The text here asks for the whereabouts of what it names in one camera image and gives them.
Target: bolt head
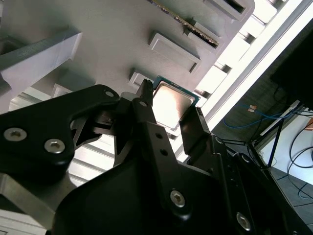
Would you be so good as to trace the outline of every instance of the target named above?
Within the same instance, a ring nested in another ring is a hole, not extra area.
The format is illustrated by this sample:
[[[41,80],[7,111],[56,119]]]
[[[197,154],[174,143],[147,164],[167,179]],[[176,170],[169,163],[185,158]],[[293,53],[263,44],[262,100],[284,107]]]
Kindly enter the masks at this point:
[[[7,141],[22,141],[27,137],[27,133],[21,128],[9,128],[4,132],[4,138]]]
[[[45,150],[49,153],[59,154],[65,150],[65,144],[58,139],[50,139],[45,142]]]
[[[246,230],[246,231],[250,231],[251,230],[251,225],[249,220],[240,212],[237,213],[236,215],[237,221],[238,223],[241,225],[241,227]]]
[[[172,202],[175,204],[175,206],[180,207],[180,208],[185,206],[185,198],[177,190],[171,191],[170,197],[171,197]]]

